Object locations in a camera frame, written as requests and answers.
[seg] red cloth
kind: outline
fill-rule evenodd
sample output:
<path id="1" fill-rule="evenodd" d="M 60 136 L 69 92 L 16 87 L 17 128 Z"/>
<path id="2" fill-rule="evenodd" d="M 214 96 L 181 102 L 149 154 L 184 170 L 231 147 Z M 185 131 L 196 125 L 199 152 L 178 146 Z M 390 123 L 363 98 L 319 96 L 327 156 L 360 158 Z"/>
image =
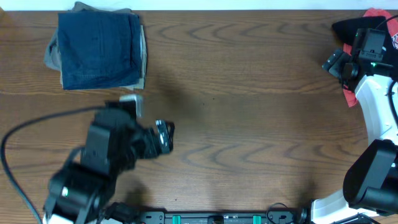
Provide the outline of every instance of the red cloth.
<path id="1" fill-rule="evenodd" d="M 386 19 L 388 19 L 392 15 L 383 9 L 371 8 L 371 9 L 367 10 L 365 12 L 365 15 L 363 15 L 363 16 L 364 17 L 366 17 L 366 16 L 384 16 Z M 395 19 L 392 19 L 387 22 L 387 26 L 388 26 L 388 32 L 391 35 L 392 44 L 396 49 L 398 49 L 398 21 L 396 21 Z M 351 55 L 351 49 L 352 49 L 352 46 L 350 46 L 348 44 L 344 44 L 344 46 L 343 46 L 344 52 Z M 346 101 L 347 101 L 347 104 L 349 107 L 355 106 L 358 103 L 358 100 L 355 97 L 355 93 L 353 93 L 349 90 L 344 90 L 344 89 L 343 89 L 343 93 L 344 93 L 344 96 L 346 97 Z"/>

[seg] white wall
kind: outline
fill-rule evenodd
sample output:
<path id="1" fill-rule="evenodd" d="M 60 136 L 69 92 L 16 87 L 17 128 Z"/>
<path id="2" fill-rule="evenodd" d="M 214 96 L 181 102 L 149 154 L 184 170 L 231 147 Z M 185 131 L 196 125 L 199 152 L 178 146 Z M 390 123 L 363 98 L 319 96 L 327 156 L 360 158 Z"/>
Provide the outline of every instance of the white wall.
<path id="1" fill-rule="evenodd" d="M 0 0 L 6 11 L 71 9 L 75 0 Z M 81 0 L 105 10 L 398 9 L 398 0 Z"/>

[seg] wooden tabletop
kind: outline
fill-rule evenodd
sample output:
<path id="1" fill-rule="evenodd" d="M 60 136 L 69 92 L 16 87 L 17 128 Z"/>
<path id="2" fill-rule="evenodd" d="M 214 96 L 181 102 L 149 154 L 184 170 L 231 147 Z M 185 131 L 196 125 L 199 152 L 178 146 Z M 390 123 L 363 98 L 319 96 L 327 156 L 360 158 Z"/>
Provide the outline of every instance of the wooden tabletop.
<path id="1" fill-rule="evenodd" d="M 360 106 L 348 108 L 321 65 L 339 47 L 332 23 L 364 11 L 137 13 L 148 48 L 141 122 L 174 121 L 175 147 L 122 174 L 112 202 L 265 210 L 342 188 L 368 139 Z M 43 63 L 56 26 L 56 12 L 5 12 L 0 19 L 0 134 L 27 119 L 130 93 L 62 90 L 59 72 Z M 49 178 L 70 149 L 84 144 L 92 117 L 46 121 L 10 139 L 9 164 L 40 211 Z M 0 223 L 35 222 L 2 170 L 0 189 Z"/>

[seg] black cloth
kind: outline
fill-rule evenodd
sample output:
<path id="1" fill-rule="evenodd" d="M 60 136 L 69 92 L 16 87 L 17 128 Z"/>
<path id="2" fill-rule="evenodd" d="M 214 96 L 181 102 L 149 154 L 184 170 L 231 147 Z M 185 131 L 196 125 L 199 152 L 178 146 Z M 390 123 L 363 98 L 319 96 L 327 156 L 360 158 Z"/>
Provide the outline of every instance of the black cloth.
<path id="1" fill-rule="evenodd" d="M 138 82 L 141 29 L 137 15 L 80 11 L 58 14 L 65 90 L 111 88 Z"/>
<path id="2" fill-rule="evenodd" d="M 358 29 L 374 29 L 386 19 L 388 18 L 385 18 L 384 16 L 347 19 L 344 21 L 336 22 L 331 27 L 335 31 L 337 37 L 343 43 L 352 45 L 354 43 L 356 31 Z M 384 47 L 386 48 L 386 52 L 383 55 L 382 62 L 393 65 L 394 69 L 392 71 L 392 74 L 396 76 L 398 75 L 398 50 L 392 44 L 391 35 L 388 32 L 387 23 L 383 23 L 378 29 L 386 32 L 386 38 L 384 40 Z"/>

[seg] blue folded cloth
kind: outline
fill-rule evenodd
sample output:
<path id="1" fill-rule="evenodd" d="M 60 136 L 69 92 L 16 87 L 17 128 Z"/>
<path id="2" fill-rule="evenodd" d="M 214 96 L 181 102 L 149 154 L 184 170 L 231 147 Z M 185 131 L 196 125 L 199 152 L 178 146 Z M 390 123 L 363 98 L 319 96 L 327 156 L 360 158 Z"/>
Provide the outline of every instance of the blue folded cloth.
<path id="1" fill-rule="evenodd" d="M 139 81 L 141 29 L 137 15 L 80 11 L 58 15 L 65 90 L 128 86 Z"/>

